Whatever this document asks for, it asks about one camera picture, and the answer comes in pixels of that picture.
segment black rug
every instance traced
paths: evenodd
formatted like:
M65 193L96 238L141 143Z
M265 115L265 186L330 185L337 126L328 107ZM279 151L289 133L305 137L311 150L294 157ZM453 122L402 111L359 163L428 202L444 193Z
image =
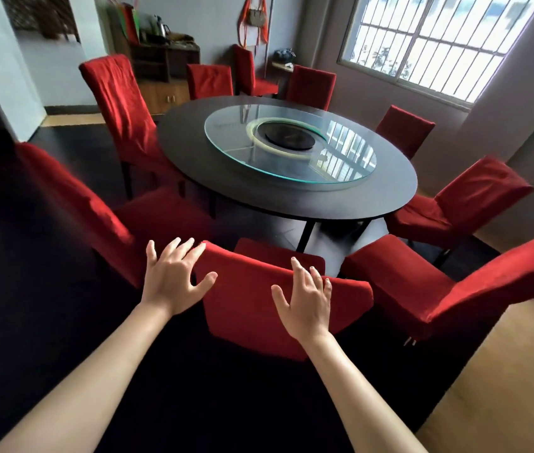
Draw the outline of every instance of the black rug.
M39 129L46 149L109 205L123 203L118 159L105 126ZM136 178L141 193L144 178ZM195 200L202 202L202 191ZM240 236L293 248L302 223L223 201L216 243ZM330 238L316 232L315 238ZM328 270L348 243L328 240ZM434 258L437 250L417 245ZM446 262L455 280L496 256L474 239ZM36 186L0 133L0 438L127 316L140 293L99 275L76 227ZM373 309L338 339L391 407L416 431L493 324L416 347ZM169 323L135 373L98 451L352 451L309 362L257 355L212 337L202 303Z

